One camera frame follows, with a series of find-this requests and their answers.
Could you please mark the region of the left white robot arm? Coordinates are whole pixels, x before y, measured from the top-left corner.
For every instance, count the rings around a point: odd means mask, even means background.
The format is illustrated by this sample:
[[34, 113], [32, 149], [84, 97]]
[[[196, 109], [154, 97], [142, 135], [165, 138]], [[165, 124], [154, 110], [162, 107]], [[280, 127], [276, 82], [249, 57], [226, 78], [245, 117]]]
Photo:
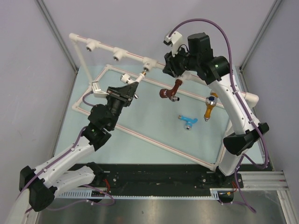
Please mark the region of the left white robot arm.
[[122, 109], [132, 103], [138, 85], [133, 82], [122, 87], [109, 86], [106, 104], [91, 108], [89, 124], [80, 130], [71, 146], [35, 168], [26, 166], [20, 171], [19, 190], [29, 190], [28, 203], [32, 210], [46, 209], [58, 195], [72, 188], [102, 184], [103, 171], [94, 162], [76, 171], [69, 172], [68, 169], [106, 144]]

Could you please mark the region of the white water faucet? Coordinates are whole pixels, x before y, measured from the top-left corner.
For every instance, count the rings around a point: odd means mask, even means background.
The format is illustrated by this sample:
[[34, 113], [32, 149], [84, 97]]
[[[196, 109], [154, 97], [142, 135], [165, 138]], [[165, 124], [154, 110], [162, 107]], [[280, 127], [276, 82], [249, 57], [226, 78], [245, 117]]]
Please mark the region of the white water faucet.
[[120, 81], [125, 84], [124, 86], [126, 86], [128, 84], [131, 84], [131, 83], [138, 83], [138, 85], [139, 85], [139, 83], [145, 78], [145, 76], [146, 76], [146, 72], [145, 71], [139, 73], [139, 75], [137, 76], [137, 78], [131, 77], [128, 73], [123, 73], [121, 75]]

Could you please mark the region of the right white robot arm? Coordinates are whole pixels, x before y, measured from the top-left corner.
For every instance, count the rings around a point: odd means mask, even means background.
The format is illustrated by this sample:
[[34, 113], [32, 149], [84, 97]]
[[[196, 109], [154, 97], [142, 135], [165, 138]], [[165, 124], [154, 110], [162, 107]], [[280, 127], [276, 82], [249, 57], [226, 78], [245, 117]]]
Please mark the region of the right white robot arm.
[[188, 49], [182, 48], [183, 37], [179, 32], [166, 35], [164, 44], [171, 51], [164, 55], [163, 73], [181, 77], [186, 71], [194, 71], [206, 85], [217, 94], [232, 123], [233, 132], [223, 139], [225, 153], [217, 166], [221, 171], [215, 181], [220, 187], [227, 187], [233, 180], [241, 156], [269, 130], [267, 123], [261, 123], [252, 114], [249, 105], [230, 71], [230, 64], [223, 56], [214, 56], [210, 38], [205, 33], [188, 36]]

